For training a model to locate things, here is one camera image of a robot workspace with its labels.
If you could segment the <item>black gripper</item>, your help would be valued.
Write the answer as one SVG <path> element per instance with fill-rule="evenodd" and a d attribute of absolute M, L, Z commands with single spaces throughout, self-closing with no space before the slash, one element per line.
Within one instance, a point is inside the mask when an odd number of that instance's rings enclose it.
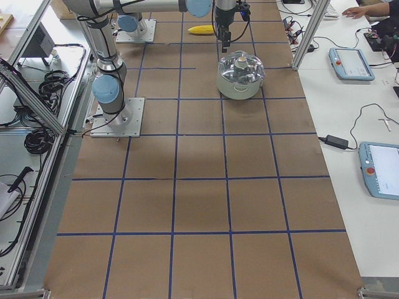
<path fill-rule="evenodd" d="M 214 31 L 220 34 L 222 52 L 227 52 L 231 42 L 229 26 L 234 21 L 234 16 L 239 13 L 244 22 L 250 21 L 250 5 L 246 1 L 216 0 L 213 1 Z"/>

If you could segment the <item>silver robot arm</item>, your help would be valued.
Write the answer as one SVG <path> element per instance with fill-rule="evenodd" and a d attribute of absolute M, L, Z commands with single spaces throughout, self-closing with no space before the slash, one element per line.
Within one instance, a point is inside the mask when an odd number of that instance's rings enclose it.
<path fill-rule="evenodd" d="M 124 96 L 125 62 L 120 58 L 113 40 L 108 19 L 111 12 L 118 14 L 118 26 L 125 32 L 138 31 L 143 25 L 144 12 L 188 12 L 201 18 L 213 13 L 212 29 L 224 51 L 233 42 L 230 25 L 240 13 L 250 20 L 250 5 L 246 1 L 65 1 L 76 19 L 84 22 L 89 32 L 88 41 L 97 54 L 100 76 L 92 85 L 92 92 L 100 104 L 106 125 L 120 126 L 132 119 Z"/>

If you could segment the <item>person's hand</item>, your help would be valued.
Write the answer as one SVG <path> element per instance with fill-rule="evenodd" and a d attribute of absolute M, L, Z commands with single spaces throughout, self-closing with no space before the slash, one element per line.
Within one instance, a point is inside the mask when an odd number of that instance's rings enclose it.
<path fill-rule="evenodd" d="M 366 16 L 368 9 L 366 7 L 350 7 L 342 12 L 345 17 L 351 17 L 352 19 L 359 19 Z"/>

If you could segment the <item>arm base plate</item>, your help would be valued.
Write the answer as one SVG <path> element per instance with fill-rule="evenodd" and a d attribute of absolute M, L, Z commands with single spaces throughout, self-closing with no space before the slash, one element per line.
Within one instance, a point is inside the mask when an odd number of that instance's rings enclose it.
<path fill-rule="evenodd" d="M 140 137 L 145 98 L 125 98 L 125 108 L 117 115 L 108 115 L 103 112 L 100 104 L 97 105 L 96 115 L 93 119 L 92 130 L 89 132 L 93 138 L 126 138 Z"/>
<path fill-rule="evenodd" d="M 155 37 L 155 19 L 118 18 L 119 30 L 116 37 L 118 44 L 144 44 L 152 43 Z"/>

